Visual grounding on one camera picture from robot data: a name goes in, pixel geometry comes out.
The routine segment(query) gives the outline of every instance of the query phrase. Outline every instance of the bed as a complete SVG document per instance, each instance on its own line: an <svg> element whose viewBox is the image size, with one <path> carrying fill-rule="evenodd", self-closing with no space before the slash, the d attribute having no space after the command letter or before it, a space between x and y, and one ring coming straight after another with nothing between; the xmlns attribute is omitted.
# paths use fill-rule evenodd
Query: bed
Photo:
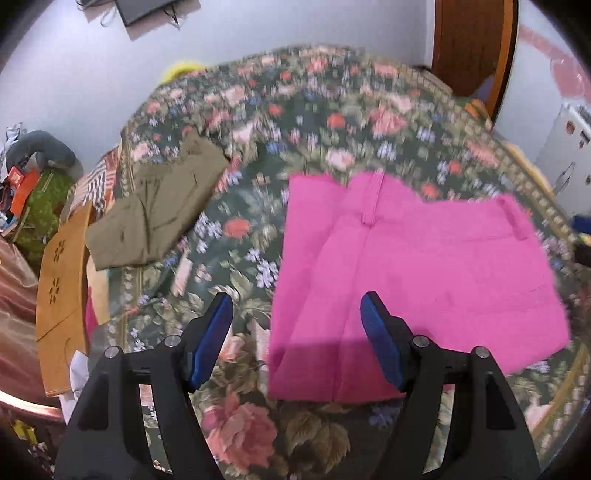
<svg viewBox="0 0 591 480"><path fill-rule="evenodd" d="M224 475L368 478L400 400L349 406L267 396L289 175L328 172L347 182L383 168L431 201L513 192L538 229L573 332L566 348L508 378L547 466L587 406L590 358L579 336L589 309L587 272L570 261L576 236L543 178L469 104L403 64L334 46L282 48L156 88L122 130L113 198L133 193L138 165L174 161L192 129L231 163L195 226L165 258L108 271L99 308L110 321L95 330L93 351L152 348L225 291L235 304L231 335L211 379L191 397ZM177 268L187 261L188 273ZM167 470L150 390L141 391L152 458ZM452 402L453 391L445 392L427 470L441 462ZM241 428L233 430L229 417Z"/></svg>

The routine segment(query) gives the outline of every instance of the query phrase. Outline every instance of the pink fabric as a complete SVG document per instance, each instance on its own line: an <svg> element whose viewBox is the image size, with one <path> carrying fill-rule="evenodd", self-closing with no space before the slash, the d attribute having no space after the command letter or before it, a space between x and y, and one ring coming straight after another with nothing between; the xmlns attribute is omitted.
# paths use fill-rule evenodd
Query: pink fabric
<svg viewBox="0 0 591 480"><path fill-rule="evenodd" d="M359 174L348 188L296 176L273 298L270 396L399 395L359 318L369 290L442 348L487 346L505 374L569 341L546 255L512 196L426 203L383 173Z"/></svg>
<svg viewBox="0 0 591 480"><path fill-rule="evenodd" d="M92 332L99 326L99 322L96 320L95 308L92 306L92 298L90 296L90 287L88 287L88 298L86 300L86 313L84 318L86 324L86 338L90 341L92 338Z"/></svg>

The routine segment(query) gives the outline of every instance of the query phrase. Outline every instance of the wooden panel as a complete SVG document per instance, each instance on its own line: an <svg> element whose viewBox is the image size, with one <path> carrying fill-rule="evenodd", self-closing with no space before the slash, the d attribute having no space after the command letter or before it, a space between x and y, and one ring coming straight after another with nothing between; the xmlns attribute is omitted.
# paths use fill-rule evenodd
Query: wooden panel
<svg viewBox="0 0 591 480"><path fill-rule="evenodd" d="M438 0L434 72L459 96L476 92L499 60L505 0Z"/></svg>
<svg viewBox="0 0 591 480"><path fill-rule="evenodd" d="M48 397L70 389L70 361L87 353L86 229L94 219L92 202L78 210L43 252L37 289L37 356Z"/></svg>
<svg viewBox="0 0 591 480"><path fill-rule="evenodd" d="M515 37L517 36L517 0L505 0L503 33L501 35L501 47L499 52L498 65L495 72L491 93L486 100L486 110L488 114L495 119L499 111L509 71L513 62L513 52L515 50Z"/></svg>

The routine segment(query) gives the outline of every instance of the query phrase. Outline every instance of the green fabric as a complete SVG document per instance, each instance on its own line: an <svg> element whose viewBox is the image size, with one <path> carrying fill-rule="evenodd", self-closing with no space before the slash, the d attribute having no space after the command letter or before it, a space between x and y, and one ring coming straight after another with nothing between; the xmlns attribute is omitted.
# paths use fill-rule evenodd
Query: green fabric
<svg viewBox="0 0 591 480"><path fill-rule="evenodd" d="M195 222L227 166L219 147L194 131L175 163L141 166L135 194L88 227L86 246L96 269L162 259Z"/></svg>
<svg viewBox="0 0 591 480"><path fill-rule="evenodd" d="M346 183L356 172L383 168L433 201L512 192L531 212L573 327L584 322L586 280L570 261L575 237L567 219L454 97L405 65L348 48L293 47L160 86L122 132L116 196L133 194L138 163L174 161L183 132L192 128L223 147L232 165L162 261L110 270L112 320L98 327L94 346L152 348L203 313L216 292L229 293L232 336L210 381L191 397L228 478L369 478L401 405L267 397L265 360L290 174L327 172ZM537 424L543 466L583 411L588 372L589 355L574 336L567 348L509 377ZM428 469L440 464L452 399L451 391L442 398ZM144 405L152 457L166 468L148 397Z"/></svg>
<svg viewBox="0 0 591 480"><path fill-rule="evenodd" d="M73 183L64 172L45 169L22 210L12 242L19 247L37 275L41 270L45 245L57 232L60 212Z"/></svg>

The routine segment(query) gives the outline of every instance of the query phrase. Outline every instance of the pants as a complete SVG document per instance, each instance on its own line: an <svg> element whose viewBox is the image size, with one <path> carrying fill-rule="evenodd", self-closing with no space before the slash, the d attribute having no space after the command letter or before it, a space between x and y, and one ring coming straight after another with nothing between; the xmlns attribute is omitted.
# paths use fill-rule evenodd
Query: pants
<svg viewBox="0 0 591 480"><path fill-rule="evenodd" d="M343 187L290 181L272 306L269 395L360 403L399 395L359 316L375 290L392 315L442 348L488 347L511 374L566 345L554 276L512 196L423 202L383 173Z"/></svg>
<svg viewBox="0 0 591 480"><path fill-rule="evenodd" d="M195 222L227 166L222 151L196 133L188 134L175 163L141 166L135 193L88 228L96 269L161 259Z"/></svg>

